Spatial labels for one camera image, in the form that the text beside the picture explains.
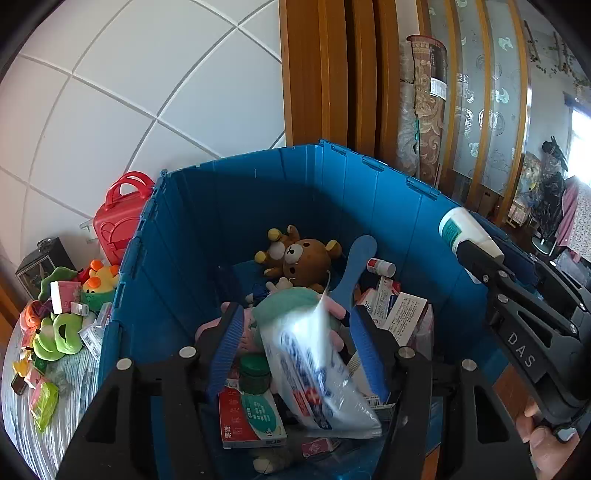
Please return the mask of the person right hand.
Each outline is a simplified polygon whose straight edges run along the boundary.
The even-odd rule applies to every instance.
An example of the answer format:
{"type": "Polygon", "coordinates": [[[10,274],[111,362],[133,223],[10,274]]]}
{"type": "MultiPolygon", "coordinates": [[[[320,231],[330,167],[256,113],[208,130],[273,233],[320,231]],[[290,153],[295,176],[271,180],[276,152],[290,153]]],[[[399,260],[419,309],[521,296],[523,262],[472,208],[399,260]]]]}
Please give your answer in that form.
{"type": "Polygon", "coordinates": [[[529,398],[524,411],[516,419],[516,428],[522,441],[529,445],[537,478],[551,480],[577,447],[580,436],[575,432],[567,442],[562,443],[549,428],[535,423],[536,416],[540,414],[535,400],[529,398]]]}

